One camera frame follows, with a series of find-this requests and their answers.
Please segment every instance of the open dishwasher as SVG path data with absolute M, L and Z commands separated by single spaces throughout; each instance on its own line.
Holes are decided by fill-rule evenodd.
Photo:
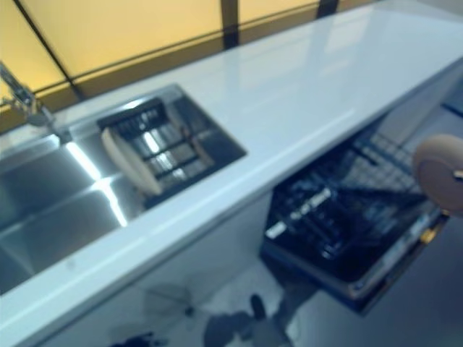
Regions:
M 262 256 L 366 312 L 446 219 L 379 122 L 274 190 Z

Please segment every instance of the sink basin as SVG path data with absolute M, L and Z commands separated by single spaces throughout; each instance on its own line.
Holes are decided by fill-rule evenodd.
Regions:
M 154 100 L 166 121 L 153 129 L 138 126 Z M 163 130 L 173 128 L 169 120 L 180 129 L 175 136 Z M 141 134 L 120 134 L 160 182 L 160 194 L 141 192 L 102 142 L 103 129 L 127 129 L 128 121 L 135 121 Z M 200 160 L 197 147 L 189 147 L 182 127 L 209 162 Z M 67 131 L 73 140 L 64 145 L 49 135 L 0 157 L 1 294 L 245 154 L 177 86 L 91 116 Z M 142 149 L 140 139 L 150 146 Z

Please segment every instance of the dishwasher rack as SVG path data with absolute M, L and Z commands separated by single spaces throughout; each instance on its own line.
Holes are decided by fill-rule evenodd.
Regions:
M 274 189 L 263 244 L 264 254 L 354 300 L 439 216 L 413 178 L 411 154 L 376 128 Z

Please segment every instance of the faucet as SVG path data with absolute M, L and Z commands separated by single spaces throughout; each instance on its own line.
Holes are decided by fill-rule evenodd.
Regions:
M 3 98 L 5 104 L 25 115 L 26 122 L 34 127 L 46 127 L 59 138 L 60 144 L 70 141 L 68 133 L 60 132 L 55 126 L 55 117 L 47 107 L 35 97 L 34 93 L 22 85 L 8 68 L 0 61 L 0 78 L 9 86 L 11 99 Z

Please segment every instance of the kitchen counter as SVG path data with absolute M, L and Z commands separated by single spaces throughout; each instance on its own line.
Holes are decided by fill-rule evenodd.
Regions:
M 61 122 L 72 122 L 177 83 L 247 155 L 3 295 L 0 344 L 33 343 L 59 329 L 460 64 L 462 18 L 419 1 L 385 1 L 60 112 Z M 18 129 L 1 148 L 29 136 L 35 131 Z

